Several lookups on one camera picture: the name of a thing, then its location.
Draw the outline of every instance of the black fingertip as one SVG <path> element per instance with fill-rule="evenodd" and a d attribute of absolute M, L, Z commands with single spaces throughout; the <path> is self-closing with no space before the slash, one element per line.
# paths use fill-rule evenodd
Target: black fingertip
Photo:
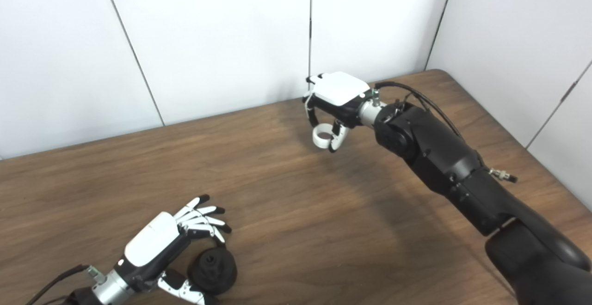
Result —
<path fill-rule="evenodd" d="M 224 243 L 224 242 L 220 241 L 220 240 L 218 239 L 218 237 L 214 237 L 214 241 L 216 242 L 216 246 L 217 246 L 217 247 L 226 248 L 226 243 Z"/>
<path fill-rule="evenodd" d="M 197 206 L 199 206 L 200 204 L 210 200 L 210 196 L 208 194 L 200 195 L 198 198 L 199 198 L 199 203 L 195 205 L 194 209 L 197 208 Z"/>
<path fill-rule="evenodd" d="M 192 286 L 189 287 L 189 291 L 190 292 L 200 292 L 200 293 L 204 292 L 202 288 L 196 286 L 195 284 L 192 284 Z"/>
<path fill-rule="evenodd" d="M 232 232 L 232 228 L 229 227 L 228 224 L 220 225 L 218 227 L 218 229 L 220 229 L 220 230 L 222 230 L 223 232 L 226 232 L 226 233 L 231 233 Z"/>
<path fill-rule="evenodd" d="M 203 294 L 203 303 L 205 305 L 220 305 L 218 298 L 205 293 Z"/>
<path fill-rule="evenodd" d="M 175 290 L 179 290 L 187 279 L 182 273 L 179 273 L 175 269 L 167 268 L 165 273 L 166 275 L 162 279 Z"/>

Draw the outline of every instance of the robotic hand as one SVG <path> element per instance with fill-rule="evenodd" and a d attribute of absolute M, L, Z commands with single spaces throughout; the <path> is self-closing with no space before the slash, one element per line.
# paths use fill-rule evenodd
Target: robotic hand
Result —
<path fill-rule="evenodd" d="M 421 92 L 397 82 L 366 82 L 345 73 L 307 79 L 304 95 L 313 142 L 335 152 L 351 128 L 372 128 L 379 145 L 402 158 L 433 192 L 446 197 L 483 235 L 486 253 L 516 292 L 520 305 L 589 305 L 592 303 L 590 259 L 561 232 L 499 181 L 518 179 L 488 168 L 450 119 Z M 397 100 L 379 101 L 385 86 L 403 88 L 423 107 Z M 444 119 L 439 121 L 429 106 Z M 319 124 L 319 108 L 335 117 Z M 320 133 L 330 134 L 323 139 Z"/>
<path fill-rule="evenodd" d="M 127 243 L 124 255 L 108 274 L 102 275 L 89 267 L 87 272 L 97 282 L 95 286 L 74 290 L 64 304 L 121 305 L 133 294 L 157 287 L 193 304 L 217 304 L 214 297 L 193 286 L 183 274 L 167 269 L 192 240 L 211 237 L 218 246 L 226 247 L 220 231 L 230 233 L 230 227 L 209 216 L 224 213 L 224 208 L 198 208 L 209 199 L 207 194 L 194 198 L 174 216 L 166 212 L 158 214 Z"/>

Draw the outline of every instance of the black robotic arm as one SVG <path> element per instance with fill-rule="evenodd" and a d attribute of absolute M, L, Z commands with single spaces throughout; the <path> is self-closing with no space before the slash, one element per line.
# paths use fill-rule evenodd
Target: black robotic arm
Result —
<path fill-rule="evenodd" d="M 429 189 L 446 197 L 489 237 L 486 253 L 516 292 L 520 305 L 592 304 L 590 259 L 510 194 L 496 178 L 516 182 L 516 177 L 488 168 L 431 100 L 397 82 L 380 82 L 370 89 L 345 73 L 311 76 L 308 82 L 312 89 L 303 102 L 315 144 L 335 152 L 351 128 L 372 128 L 379 145 L 404 159 Z M 408 90 L 424 107 L 406 100 L 388 105 L 379 101 L 379 89 L 385 86 Z M 332 114 L 334 124 L 319 124 L 315 108 Z M 321 138 L 323 132 L 330 139 Z"/>

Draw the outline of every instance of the wood grain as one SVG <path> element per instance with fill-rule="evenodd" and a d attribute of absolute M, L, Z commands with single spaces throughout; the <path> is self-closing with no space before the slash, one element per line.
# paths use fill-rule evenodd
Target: wood grain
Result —
<path fill-rule="evenodd" d="M 488 165 L 520 177 L 514 195 L 592 254 L 592 214 L 459 84 L 442 71 L 397 80 L 438 103 Z M 485 239 L 448 201 L 368 128 L 335 154 L 317 149 L 298 100 L 0 161 L 2 303 L 25 303 L 78 263 L 108 271 L 158 212 L 203 193 L 234 229 L 239 278 L 224 305 L 515 304 Z M 89 284 L 80 274 L 44 299 Z M 160 291 L 129 303 L 184 304 Z"/>

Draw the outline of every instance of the black cable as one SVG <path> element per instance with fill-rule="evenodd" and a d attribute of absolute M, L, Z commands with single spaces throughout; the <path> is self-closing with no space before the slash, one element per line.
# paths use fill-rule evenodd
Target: black cable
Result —
<path fill-rule="evenodd" d="M 52 286 L 54 286 L 59 281 L 63 280 L 66 277 L 70 277 L 76 273 L 80 273 L 81 271 L 85 271 L 85 269 L 87 269 L 88 267 L 90 267 L 90 266 L 89 265 L 78 265 L 74 268 L 68 269 L 64 273 L 61 273 L 56 278 L 54 278 L 51 282 L 49 282 L 46 286 L 44 286 L 43 289 L 41 289 L 35 296 L 33 296 L 31 298 L 31 300 L 27 302 L 26 305 L 32 305 L 32 303 L 35 303 L 36 301 L 38 301 L 39 298 L 41 298 L 41 296 L 43 296 L 43 294 L 47 292 L 47 290 L 49 290 Z"/>
<path fill-rule="evenodd" d="M 405 85 L 405 84 L 402 84 L 402 83 L 398 83 L 398 82 L 393 82 L 393 81 L 378 82 L 377 84 L 374 85 L 374 87 L 376 89 L 380 89 L 380 88 L 383 88 L 385 86 L 396 86 L 398 88 L 402 88 L 404 90 L 407 90 L 408 92 L 412 92 L 413 95 L 415 97 L 417 97 L 417 99 L 420 99 L 420 101 L 421 100 L 425 101 L 432 108 L 434 108 L 434 110 L 436 112 L 438 112 L 438 114 L 440 114 L 440 117 L 442 117 L 442 119 L 444 119 L 444 121 L 446 122 L 446 124 L 448 125 L 448 127 L 450 127 L 450 129 L 456 134 L 456 136 L 460 137 L 463 141 L 465 141 L 465 139 L 463 138 L 463 135 L 461 135 L 461 132 L 459 132 L 458 128 L 456 128 L 456 126 L 454 126 L 454 124 L 452 123 L 452 121 L 450 120 L 450 118 L 448 118 L 446 116 L 446 114 L 444 113 L 444 111 L 442 111 L 442 109 L 440 109 L 438 107 L 438 105 L 436 105 L 436 103 L 434 103 L 431 99 L 427 98 L 427 96 L 425 96 L 424 94 L 422 94 L 418 90 L 416 90 L 414 88 L 411 88 L 408 85 Z"/>
<path fill-rule="evenodd" d="M 57 297 L 57 298 L 53 298 L 51 300 L 48 300 L 45 303 L 42 303 L 42 305 L 50 305 L 51 303 L 55 303 L 55 302 L 61 301 L 61 300 L 66 300 L 68 298 L 70 298 L 70 296 L 60 296 L 60 297 Z"/>
<path fill-rule="evenodd" d="M 413 92 L 409 92 L 407 95 L 405 95 L 405 98 L 403 99 L 403 104 L 405 105 L 405 103 L 407 102 L 407 100 L 409 99 L 409 96 L 413 95 L 413 97 L 415 97 L 419 103 L 421 103 L 421 106 L 423 107 L 423 109 L 425 111 L 431 112 L 430 108 L 427 107 L 426 103 L 423 101 L 423 99 L 421 99 L 420 97 L 418 97 L 416 94 L 414 94 Z"/>

